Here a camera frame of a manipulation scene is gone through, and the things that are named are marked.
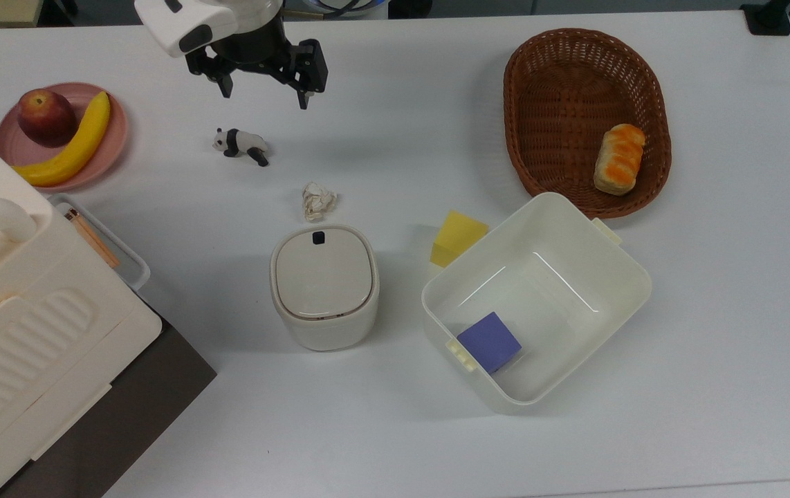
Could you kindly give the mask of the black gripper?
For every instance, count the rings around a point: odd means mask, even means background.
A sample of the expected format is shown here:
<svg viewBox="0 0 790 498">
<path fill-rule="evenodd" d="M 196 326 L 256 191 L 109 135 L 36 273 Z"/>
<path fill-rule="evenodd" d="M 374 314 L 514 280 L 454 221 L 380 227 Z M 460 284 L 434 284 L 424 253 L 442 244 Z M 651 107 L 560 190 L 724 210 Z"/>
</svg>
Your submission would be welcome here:
<svg viewBox="0 0 790 498">
<path fill-rule="evenodd" d="M 325 92 L 329 76 L 320 42 L 306 39 L 292 44 L 279 15 L 257 30 L 197 46 L 184 57 L 187 69 L 216 83 L 224 98 L 231 98 L 234 71 L 256 73 L 294 89 L 301 110 L 309 109 L 312 94 Z"/>
</svg>

